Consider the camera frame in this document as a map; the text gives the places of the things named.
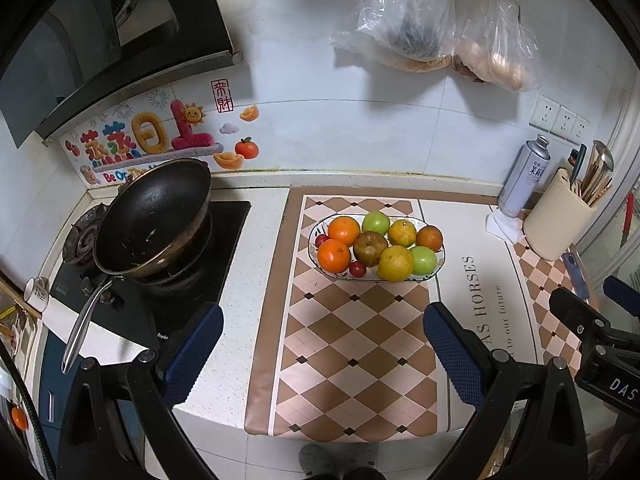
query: wok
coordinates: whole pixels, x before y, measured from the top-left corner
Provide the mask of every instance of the wok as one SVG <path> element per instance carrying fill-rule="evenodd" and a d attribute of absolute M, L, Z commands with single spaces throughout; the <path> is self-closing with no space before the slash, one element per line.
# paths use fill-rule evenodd
<path fill-rule="evenodd" d="M 179 158 L 128 182 L 111 202 L 94 242 L 94 260 L 106 274 L 84 304 L 62 358 L 66 374 L 78 356 L 100 296 L 114 280 L 151 276 L 174 261 L 203 223 L 211 174 L 206 162 Z"/>

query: fruit plate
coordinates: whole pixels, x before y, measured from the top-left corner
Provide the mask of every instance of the fruit plate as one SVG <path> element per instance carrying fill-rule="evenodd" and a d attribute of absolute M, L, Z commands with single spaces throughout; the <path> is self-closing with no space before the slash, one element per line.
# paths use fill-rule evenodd
<path fill-rule="evenodd" d="M 334 274 L 333 272 L 327 272 L 318 264 L 318 248 L 316 247 L 314 242 L 316 241 L 316 238 L 318 238 L 319 235 L 327 234 L 329 229 L 329 224 L 334 218 L 337 218 L 338 216 L 350 216 L 356 222 L 358 222 L 358 225 L 362 225 L 362 221 L 364 220 L 364 217 L 366 215 L 335 214 L 335 215 L 328 216 L 327 218 L 319 221 L 316 225 L 314 225 L 313 228 L 311 229 L 311 234 L 309 235 L 309 245 L 308 245 L 309 258 L 311 259 L 311 261 L 320 270 L 320 272 L 322 272 L 325 276 L 329 278 L 338 278 L 339 280 L 353 280 L 355 282 L 386 282 L 386 280 L 383 280 L 378 276 L 378 266 L 367 267 L 367 273 L 361 278 L 356 278 L 355 276 L 352 276 L 349 273 L 349 269 L 345 270 L 344 272 Z M 418 218 L 413 218 L 411 216 L 390 216 L 389 219 L 391 220 L 392 224 L 396 220 L 407 220 L 415 226 L 416 231 L 419 231 L 420 229 L 428 225 L 428 224 L 425 224 L 425 222 L 423 222 L 422 220 Z M 349 247 L 349 251 L 351 252 L 351 261 L 355 260 L 356 258 L 353 256 L 353 247 Z M 431 274 L 427 274 L 425 276 L 416 276 L 412 274 L 405 281 L 406 282 L 424 282 L 425 280 L 429 280 L 433 278 L 444 265 L 444 257 L 445 257 L 444 244 L 442 245 L 442 248 L 435 254 L 436 254 L 438 263 L 436 265 L 436 268 L 433 270 Z"/>

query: hanging plastic bag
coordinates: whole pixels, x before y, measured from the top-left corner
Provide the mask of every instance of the hanging plastic bag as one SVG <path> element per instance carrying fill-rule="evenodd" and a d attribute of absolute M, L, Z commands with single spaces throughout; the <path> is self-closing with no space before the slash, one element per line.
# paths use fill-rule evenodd
<path fill-rule="evenodd" d="M 538 48 L 520 23 L 519 0 L 465 0 L 461 7 L 455 65 L 512 92 L 535 88 Z"/>
<path fill-rule="evenodd" d="M 332 40 L 388 66 L 427 72 L 451 63 L 455 21 L 454 0 L 359 0 Z"/>

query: black glass stovetop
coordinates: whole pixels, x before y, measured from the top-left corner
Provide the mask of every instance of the black glass stovetop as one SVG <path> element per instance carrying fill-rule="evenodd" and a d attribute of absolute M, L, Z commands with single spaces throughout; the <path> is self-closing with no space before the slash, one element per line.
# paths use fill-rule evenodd
<path fill-rule="evenodd" d="M 210 203 L 212 235 L 199 260 L 207 267 L 206 279 L 196 287 L 178 296 L 157 296 L 133 279 L 116 280 L 111 287 L 116 299 L 108 304 L 98 303 L 91 320 L 125 339 L 158 349 L 172 332 L 186 325 L 204 301 L 220 301 L 250 207 L 249 202 Z M 80 312 L 88 299 L 81 288 L 85 276 L 97 285 L 104 274 L 93 265 L 87 268 L 62 263 L 50 294 Z"/>

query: utensil holder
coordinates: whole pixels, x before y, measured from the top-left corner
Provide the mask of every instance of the utensil holder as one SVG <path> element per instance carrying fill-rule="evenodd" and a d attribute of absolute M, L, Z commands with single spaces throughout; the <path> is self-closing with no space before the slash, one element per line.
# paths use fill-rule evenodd
<path fill-rule="evenodd" d="M 556 261 L 576 241 L 593 218 L 589 207 L 569 188 L 569 176 L 560 168 L 522 225 L 529 246 L 538 256 Z"/>

